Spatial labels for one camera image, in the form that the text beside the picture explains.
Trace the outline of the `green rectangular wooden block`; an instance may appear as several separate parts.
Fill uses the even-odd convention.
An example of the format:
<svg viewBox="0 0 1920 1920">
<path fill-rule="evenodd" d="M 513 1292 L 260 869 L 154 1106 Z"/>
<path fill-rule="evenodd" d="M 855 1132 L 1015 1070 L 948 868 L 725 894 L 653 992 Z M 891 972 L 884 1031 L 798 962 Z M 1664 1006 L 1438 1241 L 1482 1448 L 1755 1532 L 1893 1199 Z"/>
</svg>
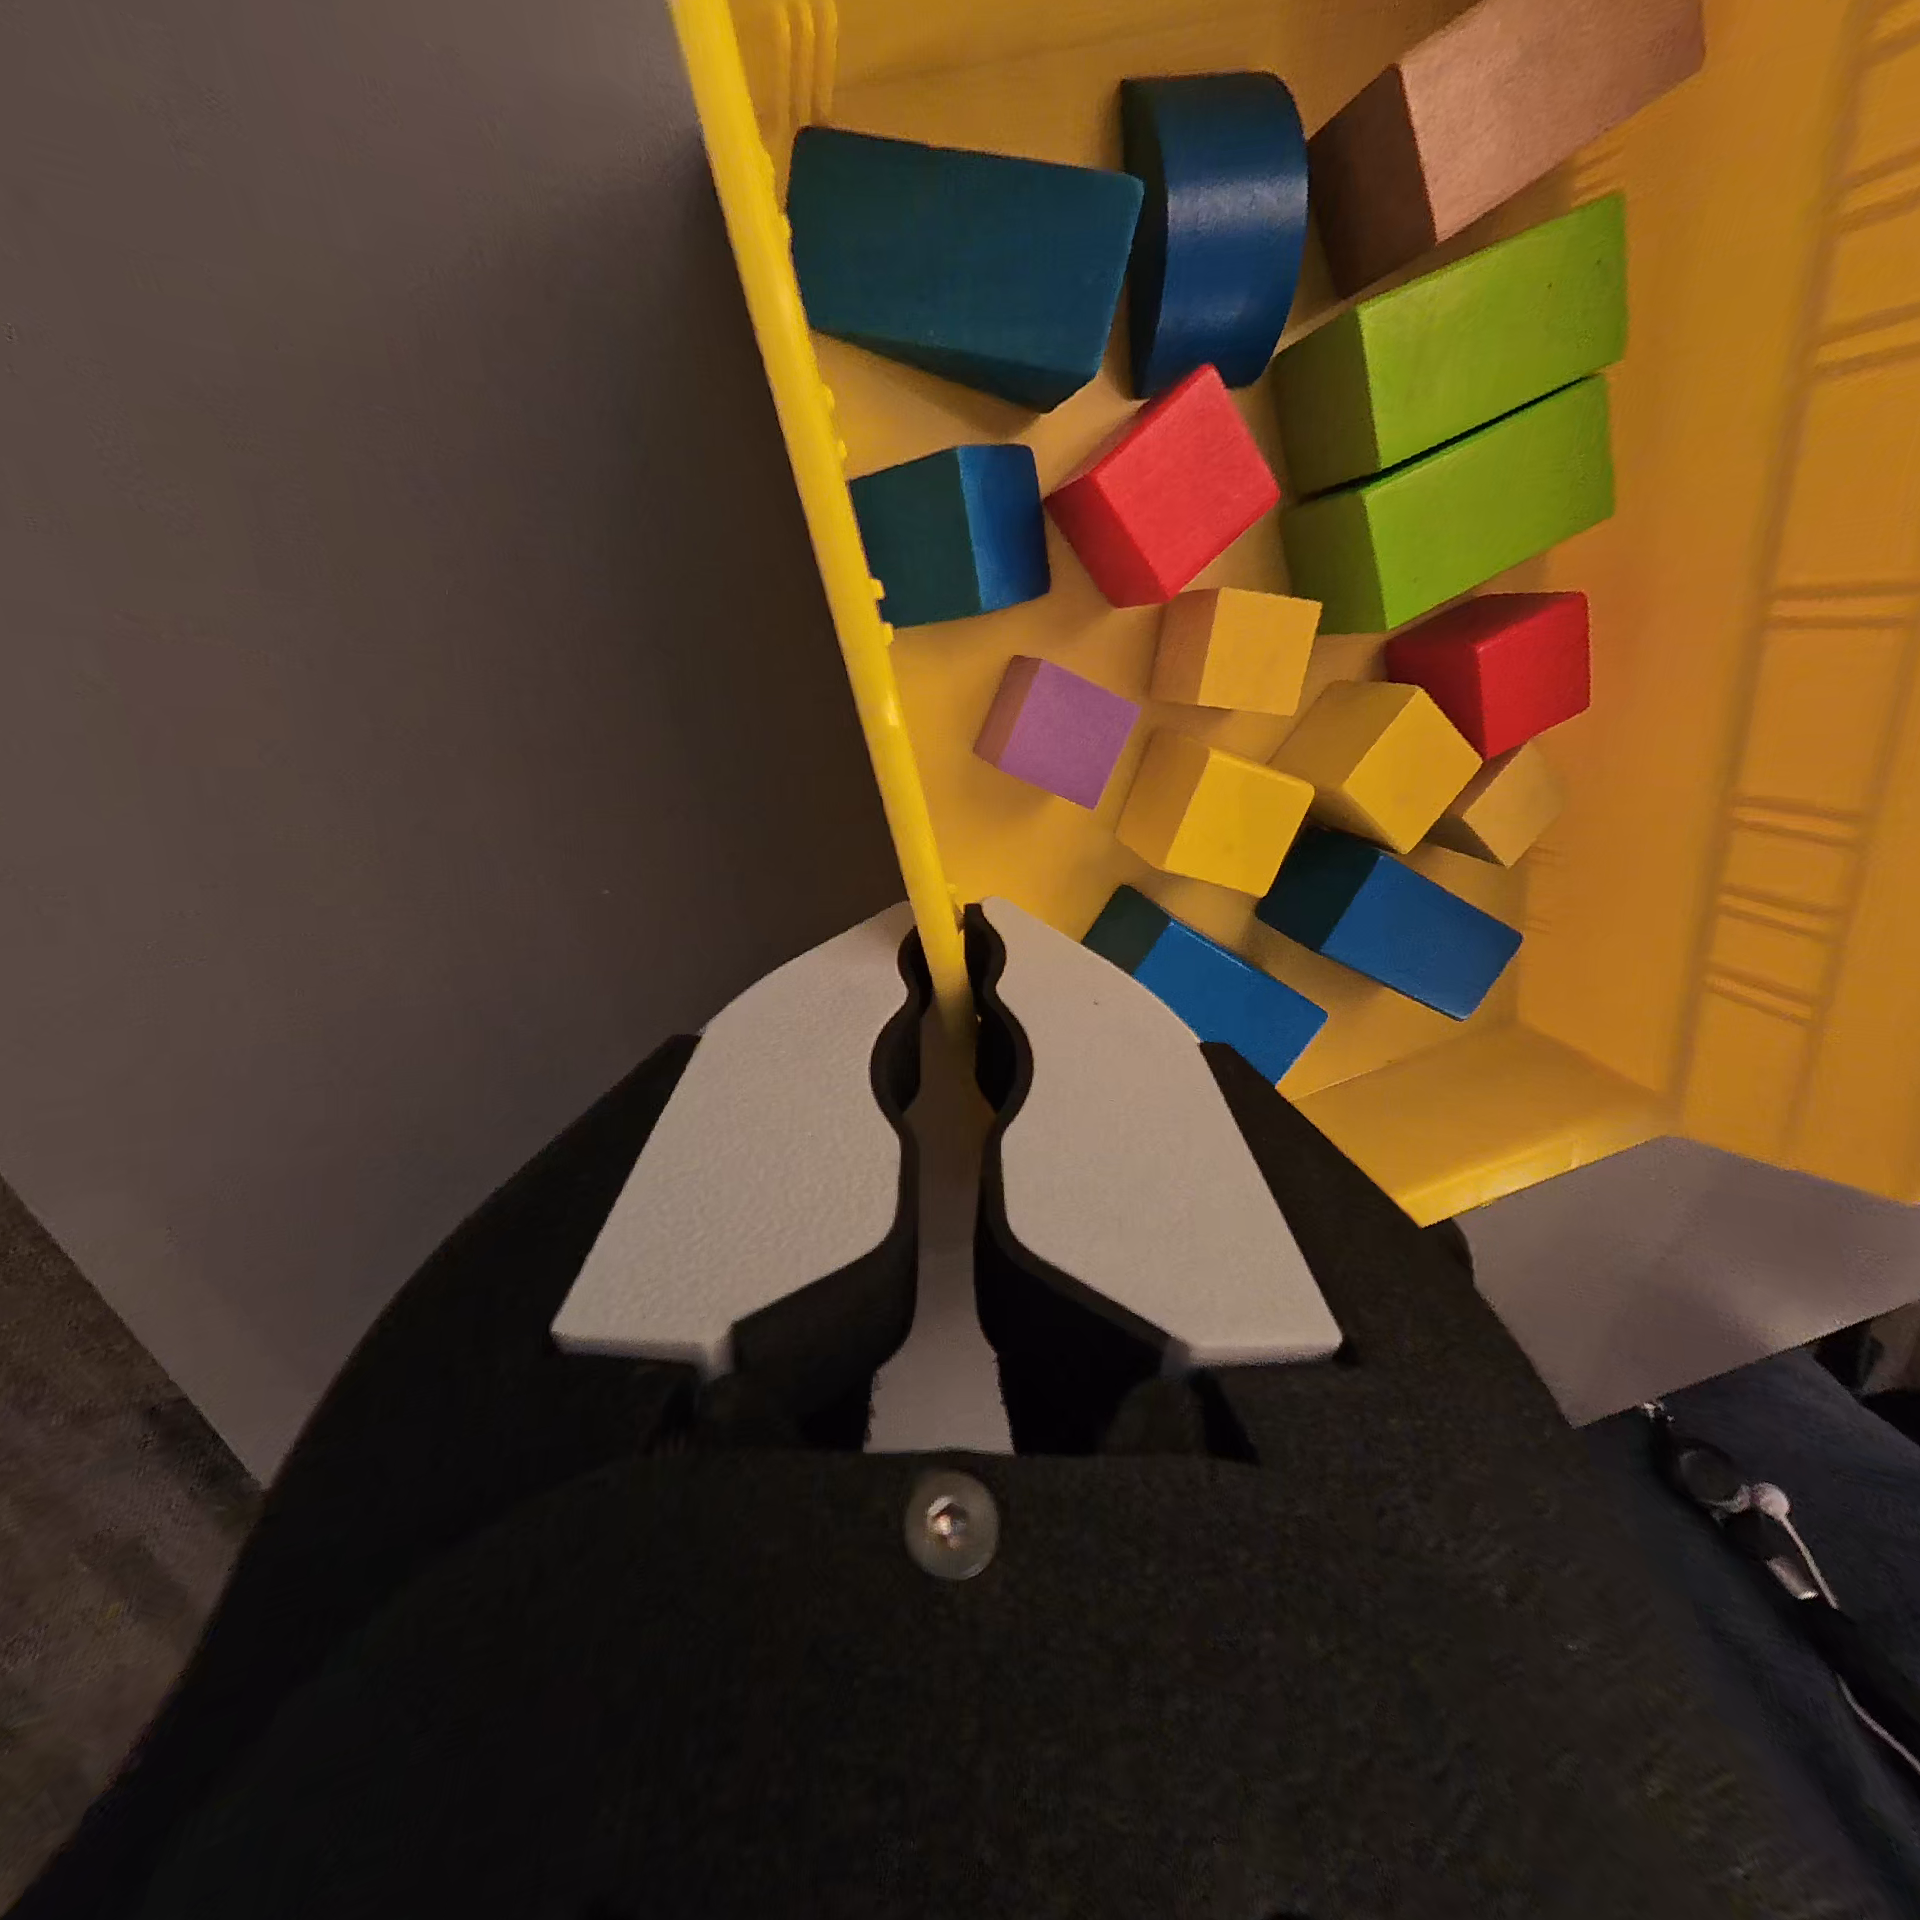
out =
<svg viewBox="0 0 1920 1920">
<path fill-rule="evenodd" d="M 1613 514 L 1607 376 L 1281 514 L 1283 564 L 1330 634 L 1389 634 Z"/>
<path fill-rule="evenodd" d="M 1629 339 L 1613 192 L 1332 316 L 1271 365 L 1292 497 L 1354 486 L 1613 367 Z"/>
</svg>

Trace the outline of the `natural wooden rectangular block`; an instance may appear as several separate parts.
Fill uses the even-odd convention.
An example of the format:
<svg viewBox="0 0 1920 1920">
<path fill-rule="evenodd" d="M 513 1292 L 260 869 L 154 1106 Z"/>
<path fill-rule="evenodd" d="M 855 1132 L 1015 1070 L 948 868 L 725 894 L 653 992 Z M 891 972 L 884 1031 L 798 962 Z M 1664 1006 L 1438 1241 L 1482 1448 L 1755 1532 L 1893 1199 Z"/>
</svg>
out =
<svg viewBox="0 0 1920 1920">
<path fill-rule="evenodd" d="M 1700 3 L 1479 3 L 1309 134 L 1309 209 L 1348 301 L 1685 83 Z"/>
</svg>

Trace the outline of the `blue wooden cube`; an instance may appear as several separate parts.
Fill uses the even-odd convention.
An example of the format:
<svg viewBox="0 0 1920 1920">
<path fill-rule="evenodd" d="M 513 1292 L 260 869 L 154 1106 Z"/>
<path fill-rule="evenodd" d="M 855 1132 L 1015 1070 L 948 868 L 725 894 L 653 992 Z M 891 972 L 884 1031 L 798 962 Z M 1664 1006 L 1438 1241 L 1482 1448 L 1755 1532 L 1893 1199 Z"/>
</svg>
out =
<svg viewBox="0 0 1920 1920">
<path fill-rule="evenodd" d="M 962 443 L 850 481 L 882 617 L 936 627 L 1049 590 L 1042 493 L 1030 446 Z"/>
</svg>

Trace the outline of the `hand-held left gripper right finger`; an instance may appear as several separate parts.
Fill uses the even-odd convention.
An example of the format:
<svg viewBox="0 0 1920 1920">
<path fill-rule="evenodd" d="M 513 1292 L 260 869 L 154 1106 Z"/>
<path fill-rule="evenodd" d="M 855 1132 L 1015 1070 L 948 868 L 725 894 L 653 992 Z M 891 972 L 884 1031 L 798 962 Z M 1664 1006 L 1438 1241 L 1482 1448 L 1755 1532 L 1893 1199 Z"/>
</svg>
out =
<svg viewBox="0 0 1920 1920">
<path fill-rule="evenodd" d="M 1009 899 L 966 908 L 986 1224 L 1165 1375 L 1332 1358 L 1340 1330 L 1191 1028 Z"/>
</svg>

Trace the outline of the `red wooden cube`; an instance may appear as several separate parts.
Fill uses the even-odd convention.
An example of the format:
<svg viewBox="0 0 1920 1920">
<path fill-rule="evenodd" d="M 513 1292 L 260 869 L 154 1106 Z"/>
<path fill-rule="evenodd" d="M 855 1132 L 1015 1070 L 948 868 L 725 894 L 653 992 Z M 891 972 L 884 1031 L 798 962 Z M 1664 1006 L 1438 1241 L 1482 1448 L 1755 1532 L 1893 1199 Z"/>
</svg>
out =
<svg viewBox="0 0 1920 1920">
<path fill-rule="evenodd" d="M 1588 709 L 1588 597 L 1510 590 L 1462 601 L 1390 637 L 1380 671 L 1427 692 L 1482 759 L 1499 759 Z"/>
<path fill-rule="evenodd" d="M 1204 362 L 1144 405 L 1042 512 L 1117 611 L 1185 590 L 1281 504 L 1221 372 Z"/>
</svg>

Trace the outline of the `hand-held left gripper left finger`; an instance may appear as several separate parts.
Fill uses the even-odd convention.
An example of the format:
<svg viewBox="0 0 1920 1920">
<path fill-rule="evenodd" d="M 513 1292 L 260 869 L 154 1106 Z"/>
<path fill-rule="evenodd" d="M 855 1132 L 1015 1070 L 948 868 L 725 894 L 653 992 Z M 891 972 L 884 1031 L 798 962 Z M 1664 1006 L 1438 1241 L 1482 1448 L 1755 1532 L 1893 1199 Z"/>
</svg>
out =
<svg viewBox="0 0 1920 1920">
<path fill-rule="evenodd" d="M 550 1322 L 587 1358 L 745 1370 L 748 1328 L 918 1228 L 920 940 L 898 901 L 698 1034 Z"/>
</svg>

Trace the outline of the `yellow plastic bin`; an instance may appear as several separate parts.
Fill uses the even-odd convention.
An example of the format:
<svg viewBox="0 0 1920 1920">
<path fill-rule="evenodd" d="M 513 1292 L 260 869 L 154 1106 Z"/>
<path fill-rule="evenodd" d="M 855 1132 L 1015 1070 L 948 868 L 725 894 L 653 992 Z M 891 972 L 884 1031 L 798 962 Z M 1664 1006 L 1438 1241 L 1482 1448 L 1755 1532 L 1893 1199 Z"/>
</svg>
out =
<svg viewBox="0 0 1920 1920">
<path fill-rule="evenodd" d="M 1052 541 L 1052 592 L 893 634 L 846 479 L 956 442 L 1068 479 L 1124 348 L 1022 417 L 812 341 L 785 160 L 811 122 L 1117 161 L 1125 77 L 1265 66 L 1308 128 L 1453 6 L 670 6 L 785 455 L 932 994 L 972 1038 L 962 906 L 1078 935 L 1120 881 L 1330 1011 L 1283 1094 L 1417 1219 L 1662 1134 L 1915 1202 L 1915 6 L 1707 6 L 1702 71 L 1463 250 L 1620 192 L 1615 512 L 1499 580 L 1585 590 L 1593 705 L 1545 741 L 1565 810 L 1516 869 L 1412 864 L 1523 932 L 1462 1025 L 1117 846 L 972 755 L 1014 654 L 1138 698 L 1153 611 Z"/>
</svg>

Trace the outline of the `purple wooden cube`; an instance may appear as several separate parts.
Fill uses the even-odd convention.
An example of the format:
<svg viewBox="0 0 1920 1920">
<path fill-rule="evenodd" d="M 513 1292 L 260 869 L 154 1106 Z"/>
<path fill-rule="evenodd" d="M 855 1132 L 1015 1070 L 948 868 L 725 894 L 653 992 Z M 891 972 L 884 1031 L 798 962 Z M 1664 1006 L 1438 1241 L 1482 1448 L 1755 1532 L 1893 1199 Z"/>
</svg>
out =
<svg viewBox="0 0 1920 1920">
<path fill-rule="evenodd" d="M 1095 810 L 1140 705 L 1054 662 L 1014 654 L 972 742 L 986 766 Z"/>
</svg>

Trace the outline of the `blue rectangular wooden block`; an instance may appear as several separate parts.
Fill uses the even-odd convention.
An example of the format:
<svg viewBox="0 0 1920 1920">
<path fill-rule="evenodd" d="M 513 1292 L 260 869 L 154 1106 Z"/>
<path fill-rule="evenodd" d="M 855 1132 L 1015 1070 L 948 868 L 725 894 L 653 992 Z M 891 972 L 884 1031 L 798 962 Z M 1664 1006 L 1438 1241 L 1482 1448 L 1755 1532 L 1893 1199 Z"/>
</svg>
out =
<svg viewBox="0 0 1920 1920">
<path fill-rule="evenodd" d="M 1343 831 L 1308 826 L 1253 919 L 1420 1006 L 1466 1022 L 1523 949 L 1493 914 Z"/>
<path fill-rule="evenodd" d="M 1298 1066 L 1330 1022 L 1311 1000 L 1130 885 L 1112 892 L 1081 943 L 1158 997 L 1200 1044 L 1233 1048 L 1267 1085 Z"/>
</svg>

